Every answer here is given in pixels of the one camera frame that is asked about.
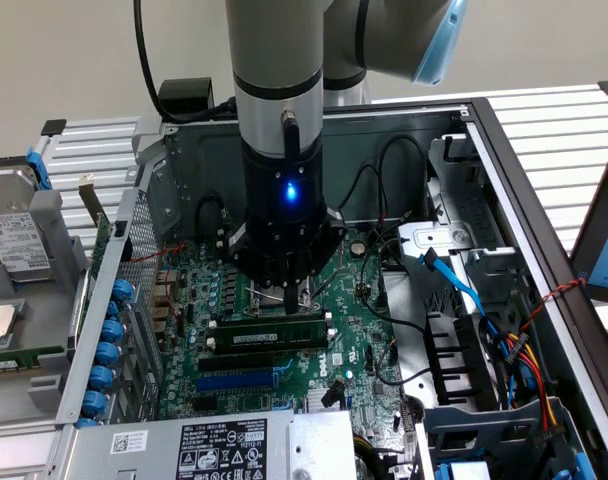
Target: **power supply label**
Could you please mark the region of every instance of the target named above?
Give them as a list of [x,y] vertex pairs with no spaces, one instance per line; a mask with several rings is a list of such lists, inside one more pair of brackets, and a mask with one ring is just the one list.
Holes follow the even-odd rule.
[[50,267],[30,214],[0,215],[0,262],[11,273]]
[[266,419],[184,425],[177,480],[266,478]]

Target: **circuit board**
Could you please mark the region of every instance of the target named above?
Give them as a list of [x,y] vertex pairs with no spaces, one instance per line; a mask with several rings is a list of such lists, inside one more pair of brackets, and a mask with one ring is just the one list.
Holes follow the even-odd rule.
[[[336,329],[328,348],[275,352],[275,364],[283,370],[277,388],[209,392],[217,396],[217,409],[208,415],[286,409],[301,413],[306,411],[307,402],[312,401],[309,395],[326,391],[340,380],[345,384],[353,430],[368,438],[374,446],[402,448],[403,429],[401,426],[397,431],[393,429],[393,416],[400,410],[399,389],[383,385],[372,371],[365,370],[368,345],[372,346],[377,360],[388,348],[393,330],[390,324],[373,315],[355,294],[363,262],[362,258],[351,255],[350,246],[355,241],[365,242],[365,235],[350,231],[321,274],[311,281],[310,288],[315,291],[332,278],[315,298],[323,311],[332,314]],[[198,362],[215,356],[206,348],[209,319],[213,311],[229,322],[242,319],[248,309],[251,296],[248,289],[252,285],[248,278],[236,274],[234,308],[227,314],[222,308],[223,300],[215,302],[211,292],[219,288],[227,276],[232,276],[231,266],[215,259],[206,245],[194,243],[185,244],[180,254],[165,259],[161,274],[169,260],[172,268],[181,272],[187,282],[179,289],[173,308],[186,311],[188,304],[193,303],[194,313],[192,321],[187,319],[184,325],[183,336],[172,319],[167,321],[162,347],[165,379],[158,415],[161,420],[206,414],[196,411],[193,402],[200,395],[196,392],[196,380],[202,375]],[[369,261],[364,283],[375,286],[377,278],[376,263]],[[387,361],[382,373],[390,379],[399,378],[397,366],[391,366]]]

